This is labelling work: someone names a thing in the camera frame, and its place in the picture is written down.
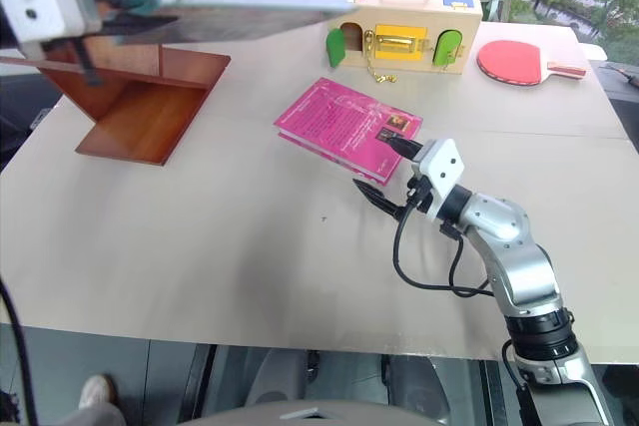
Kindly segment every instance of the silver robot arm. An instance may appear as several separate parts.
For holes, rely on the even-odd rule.
[[[584,348],[572,332],[574,318],[563,305],[550,257],[535,243],[525,210],[458,185],[464,166],[453,140],[422,146],[395,138],[389,144],[412,160],[408,203],[432,221],[454,225],[484,262],[523,379],[513,374],[523,424],[612,425]]]

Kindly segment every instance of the pink book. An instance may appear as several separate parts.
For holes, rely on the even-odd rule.
[[[400,160],[386,139],[414,138],[421,118],[322,78],[275,125],[281,137],[385,185]]]

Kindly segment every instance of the cable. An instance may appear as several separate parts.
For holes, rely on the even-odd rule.
[[[9,321],[11,322],[11,329],[13,330],[13,337],[16,342],[16,349],[18,350],[18,359],[20,363],[20,374],[22,375],[22,392],[24,396],[24,409],[27,413],[27,424],[31,426],[38,426],[38,416],[36,414],[36,405],[33,400],[33,384],[31,382],[31,370],[29,369],[29,358],[27,357],[27,347],[24,342],[24,336],[22,334],[22,326],[18,320],[16,309],[11,301],[9,291],[4,285],[2,278],[0,277],[0,296],[7,308],[9,314]]]
[[[397,225],[397,230],[395,231],[395,239],[392,244],[392,265],[394,266],[395,271],[399,275],[399,277],[403,279],[406,283],[408,283],[410,286],[414,286],[415,288],[430,289],[435,291],[453,291],[453,292],[459,291],[466,294],[470,293],[472,295],[483,294],[485,296],[494,296],[492,291],[486,291],[485,289],[468,288],[466,286],[450,286],[447,284],[420,283],[406,276],[406,273],[404,273],[401,267],[399,266],[399,242],[401,241],[401,234],[403,232],[403,228],[406,225],[406,221],[408,220],[408,217],[410,216],[410,214],[412,213],[414,209],[415,209],[415,204],[412,202],[408,202],[408,204],[406,205],[403,211],[403,215],[399,219],[399,224]]]
[[[461,259],[461,254],[463,252],[463,238],[461,235],[457,238],[457,252],[455,253],[455,258],[452,259],[452,263],[450,264],[450,270],[448,271],[448,285],[452,288],[452,292],[459,296],[460,298],[472,298],[477,293],[464,293],[462,291],[457,291],[457,286],[455,286],[455,272],[457,270],[457,264]],[[484,289],[488,286],[488,279],[486,279],[483,283],[477,286],[476,289]]]
[[[509,339],[508,341],[503,343],[503,346],[501,346],[501,360],[503,361],[503,365],[506,367],[506,370],[508,371],[508,375],[510,376],[510,379],[512,379],[512,382],[515,383],[515,388],[524,389],[521,383],[519,382],[519,380],[517,379],[517,376],[515,376],[515,372],[512,370],[512,366],[510,366],[510,363],[508,362],[508,356],[506,353],[508,352],[508,348],[511,345],[512,345],[512,339]]]

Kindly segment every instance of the shoe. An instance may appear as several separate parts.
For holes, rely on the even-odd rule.
[[[88,408],[99,403],[115,403],[116,388],[111,379],[104,374],[91,376],[84,383],[80,394],[78,409]]]

